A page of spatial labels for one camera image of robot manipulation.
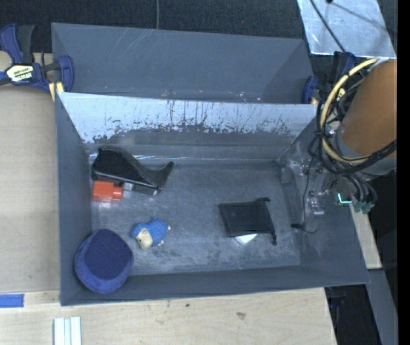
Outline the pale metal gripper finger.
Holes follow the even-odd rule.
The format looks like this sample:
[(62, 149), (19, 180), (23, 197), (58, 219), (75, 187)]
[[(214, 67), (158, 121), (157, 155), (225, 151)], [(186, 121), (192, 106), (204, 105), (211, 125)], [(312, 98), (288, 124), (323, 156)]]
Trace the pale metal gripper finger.
[(320, 190), (320, 163), (311, 157), (281, 157), (280, 183), (286, 192), (317, 192)]
[(294, 217), (292, 218), (292, 228), (294, 229), (317, 229), (325, 218), (325, 207), (321, 197), (308, 191), (298, 198), (294, 204)]

